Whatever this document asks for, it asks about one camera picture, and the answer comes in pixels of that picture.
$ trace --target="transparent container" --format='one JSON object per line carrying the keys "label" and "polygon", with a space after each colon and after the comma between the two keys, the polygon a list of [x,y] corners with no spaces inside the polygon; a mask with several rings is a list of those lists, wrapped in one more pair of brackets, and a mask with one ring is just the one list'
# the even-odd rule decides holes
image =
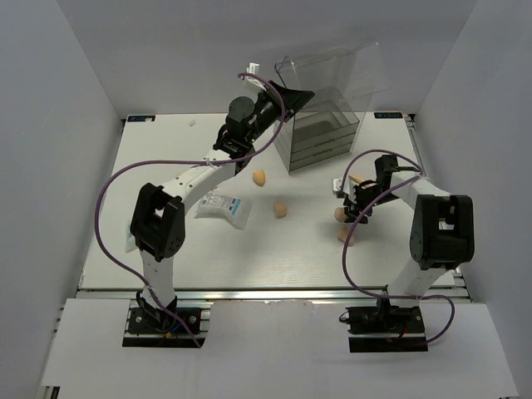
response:
{"label": "transparent container", "polygon": [[285,57],[275,71],[286,87],[315,93],[274,142],[288,173],[351,151],[372,95],[388,87],[376,42]]}

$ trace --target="wall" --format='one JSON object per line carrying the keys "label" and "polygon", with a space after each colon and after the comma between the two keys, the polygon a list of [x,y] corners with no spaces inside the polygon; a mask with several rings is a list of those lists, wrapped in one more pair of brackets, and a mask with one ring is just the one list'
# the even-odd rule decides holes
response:
{"label": "wall", "polygon": [[0,2],[0,397],[33,398],[120,120],[53,0]]}
{"label": "wall", "polygon": [[358,37],[379,41],[387,93],[376,109],[417,112],[476,0],[58,0],[121,116],[226,112],[235,77],[259,62]]}
{"label": "wall", "polygon": [[416,119],[435,182],[474,200],[476,253],[463,272],[522,398],[532,398],[530,21],[530,1],[480,0]]}

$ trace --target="white package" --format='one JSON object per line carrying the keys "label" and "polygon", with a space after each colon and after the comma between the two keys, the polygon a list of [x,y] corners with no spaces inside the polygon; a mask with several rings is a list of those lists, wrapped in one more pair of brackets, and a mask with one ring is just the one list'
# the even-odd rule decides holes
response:
{"label": "white package", "polygon": [[209,215],[224,216],[236,229],[243,230],[252,205],[250,198],[210,191],[199,200],[196,218]]}

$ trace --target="brown round object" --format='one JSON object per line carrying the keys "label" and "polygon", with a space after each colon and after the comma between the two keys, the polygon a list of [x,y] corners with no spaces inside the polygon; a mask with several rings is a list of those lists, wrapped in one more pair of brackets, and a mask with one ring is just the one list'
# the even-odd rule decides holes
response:
{"label": "brown round object", "polygon": [[343,207],[338,207],[334,210],[334,219],[336,219],[338,222],[343,223],[346,219],[346,214],[343,211]]}
{"label": "brown round object", "polygon": [[266,174],[264,173],[264,170],[261,169],[253,172],[253,181],[256,185],[262,187],[264,183],[266,183]]}
{"label": "brown round object", "polygon": [[[347,233],[349,233],[349,228],[347,226],[343,226],[338,230],[337,238],[342,241],[343,243],[346,242]],[[351,236],[349,239],[349,243],[347,244],[348,247],[352,247],[355,244],[355,238]]]}
{"label": "brown round object", "polygon": [[288,213],[288,206],[283,201],[275,201],[273,203],[273,212],[277,219],[281,219]]}

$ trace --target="tabletop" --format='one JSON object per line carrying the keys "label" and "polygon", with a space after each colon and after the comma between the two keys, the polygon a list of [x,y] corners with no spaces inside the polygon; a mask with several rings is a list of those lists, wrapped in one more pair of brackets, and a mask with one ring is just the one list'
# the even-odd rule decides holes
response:
{"label": "tabletop", "polygon": [[[158,115],[151,122],[126,122],[113,172],[140,160],[200,160],[212,147],[224,114]],[[256,142],[259,148],[272,131]],[[291,175],[271,145],[233,179],[221,193],[245,196],[253,208],[244,230],[224,219],[195,218],[197,205],[186,216],[185,244],[175,256],[174,286],[185,289],[344,288],[341,227],[333,216],[342,201],[332,193],[332,179],[341,177],[349,160],[372,148],[394,150],[412,159],[415,153],[403,119],[375,119],[368,113],[352,153],[337,156]],[[372,179],[370,154],[352,173]],[[187,169],[180,165],[150,165],[131,170],[110,187],[101,211],[101,235],[108,249],[135,270],[142,271],[138,250],[126,253],[126,232],[139,189],[147,182],[164,184]],[[264,170],[266,184],[258,187],[252,173]],[[282,200],[288,215],[276,219],[273,203]],[[380,205],[369,224],[355,231],[347,254],[350,274],[358,285],[383,287],[410,258],[412,210],[400,200]],[[453,286],[450,273],[435,285]],[[135,289],[142,282],[114,265],[93,238],[80,288]]]}

